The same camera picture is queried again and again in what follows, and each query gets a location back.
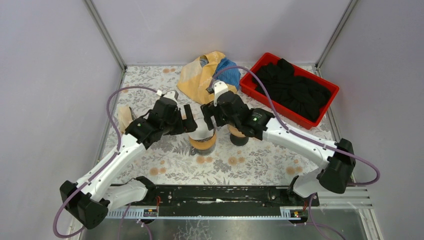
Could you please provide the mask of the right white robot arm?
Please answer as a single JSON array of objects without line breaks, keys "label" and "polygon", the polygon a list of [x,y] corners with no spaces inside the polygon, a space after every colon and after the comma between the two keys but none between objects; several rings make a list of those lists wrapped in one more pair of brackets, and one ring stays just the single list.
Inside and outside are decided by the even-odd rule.
[{"label": "right white robot arm", "polygon": [[200,109],[209,129],[230,125],[246,137],[283,146],[317,165],[317,169],[296,176],[290,183],[286,198],[291,205],[301,205],[316,192],[343,194],[346,191],[356,165],[348,140],[320,139],[285,124],[265,109],[248,107],[231,91],[221,94],[217,101],[201,105]]}]

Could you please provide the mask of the wooden ring holder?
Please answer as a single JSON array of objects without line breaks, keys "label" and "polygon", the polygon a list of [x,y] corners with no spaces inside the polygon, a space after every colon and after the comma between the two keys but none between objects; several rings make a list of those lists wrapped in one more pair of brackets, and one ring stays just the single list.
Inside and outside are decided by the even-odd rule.
[{"label": "wooden ring holder", "polygon": [[238,138],[245,138],[246,136],[241,132],[241,131],[239,131],[236,127],[234,127],[234,126],[232,126],[232,125],[227,125],[227,127],[228,127],[228,130],[229,130],[229,132],[232,134],[232,135],[234,135],[234,136],[236,136],[236,137],[238,137]]},{"label": "wooden ring holder", "polygon": [[197,150],[208,150],[212,148],[216,143],[217,135],[215,132],[206,133],[189,133],[189,143]]}]

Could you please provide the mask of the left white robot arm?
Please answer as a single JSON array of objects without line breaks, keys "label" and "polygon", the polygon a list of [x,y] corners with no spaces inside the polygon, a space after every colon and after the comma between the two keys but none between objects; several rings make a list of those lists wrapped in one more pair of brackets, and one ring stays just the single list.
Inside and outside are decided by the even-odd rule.
[{"label": "left white robot arm", "polygon": [[90,230],[113,209],[131,202],[152,204],[155,192],[142,181],[132,180],[111,189],[113,180],[134,157],[146,152],[162,136],[191,133],[197,127],[189,104],[180,108],[175,99],[160,97],[145,116],[128,125],[115,150],[76,182],[66,180],[60,186],[63,208]]}]

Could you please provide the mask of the clear glass pitcher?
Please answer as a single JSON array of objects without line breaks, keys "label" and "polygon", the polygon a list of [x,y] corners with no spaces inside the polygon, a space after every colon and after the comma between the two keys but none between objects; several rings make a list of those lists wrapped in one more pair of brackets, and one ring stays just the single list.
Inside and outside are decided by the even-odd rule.
[{"label": "clear glass pitcher", "polygon": [[215,147],[216,146],[213,145],[213,146],[211,146],[211,147],[209,147],[207,149],[198,149],[198,148],[195,148],[194,146],[192,146],[190,148],[189,155],[190,156],[195,156],[195,155],[208,156],[208,155],[210,155],[215,150]]}]

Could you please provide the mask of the dark glass carafe red rim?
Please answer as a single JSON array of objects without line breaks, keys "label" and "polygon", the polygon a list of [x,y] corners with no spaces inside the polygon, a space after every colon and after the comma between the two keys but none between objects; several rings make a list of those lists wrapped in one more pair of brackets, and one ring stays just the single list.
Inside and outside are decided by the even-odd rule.
[{"label": "dark glass carafe red rim", "polygon": [[247,136],[240,137],[234,134],[230,134],[229,138],[233,145],[239,146],[239,147],[246,145],[249,141],[249,137]]}]

